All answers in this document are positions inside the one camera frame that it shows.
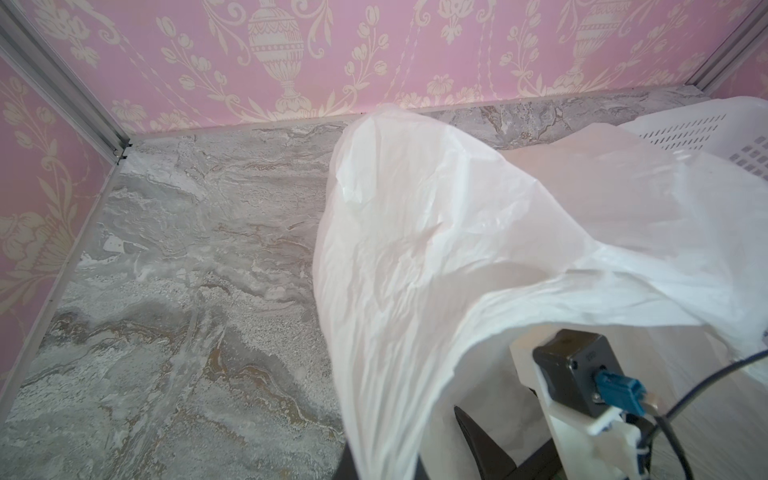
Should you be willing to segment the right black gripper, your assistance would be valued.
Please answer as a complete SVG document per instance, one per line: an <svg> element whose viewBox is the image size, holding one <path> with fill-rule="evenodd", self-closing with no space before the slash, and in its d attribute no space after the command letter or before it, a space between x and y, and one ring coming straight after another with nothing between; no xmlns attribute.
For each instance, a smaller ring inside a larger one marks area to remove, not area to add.
<svg viewBox="0 0 768 480"><path fill-rule="evenodd" d="M515 461L463 409L455 406L454 414L482 480L509 479L514 471L516 479L550 480L563 472L553 439L517 467Z"/></svg>

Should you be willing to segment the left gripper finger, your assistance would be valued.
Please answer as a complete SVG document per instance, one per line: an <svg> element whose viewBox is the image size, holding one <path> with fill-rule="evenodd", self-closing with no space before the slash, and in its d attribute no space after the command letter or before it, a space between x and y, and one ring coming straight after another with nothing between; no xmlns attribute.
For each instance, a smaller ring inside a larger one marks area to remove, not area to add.
<svg viewBox="0 0 768 480"><path fill-rule="evenodd" d="M348 444L345 445L340 461L332 476L333 480L358 480L358 474L354 463L353 455ZM414 480L429 480L427 471L421 459L418 459Z"/></svg>

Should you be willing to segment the white plastic bag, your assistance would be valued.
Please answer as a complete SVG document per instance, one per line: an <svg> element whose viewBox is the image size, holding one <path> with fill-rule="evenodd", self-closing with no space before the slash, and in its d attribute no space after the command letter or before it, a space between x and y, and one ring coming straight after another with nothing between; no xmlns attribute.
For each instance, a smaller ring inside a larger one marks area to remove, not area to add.
<svg viewBox="0 0 768 480"><path fill-rule="evenodd" d="M335 146L313 283L357 475L473 478L455 405L518 457L549 438L529 332L606 336L662 411L763 351L767 184L608 124L500 152L382 108Z"/></svg>

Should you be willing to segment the white perforated plastic basket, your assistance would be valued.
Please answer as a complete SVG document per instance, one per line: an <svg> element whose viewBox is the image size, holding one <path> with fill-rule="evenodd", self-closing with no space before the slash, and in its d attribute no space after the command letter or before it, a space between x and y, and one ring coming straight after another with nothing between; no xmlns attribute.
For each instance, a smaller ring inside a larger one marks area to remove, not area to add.
<svg viewBox="0 0 768 480"><path fill-rule="evenodd" d="M622 129L673 153L702 151L767 178L767 102L739 96L643 115Z"/></svg>

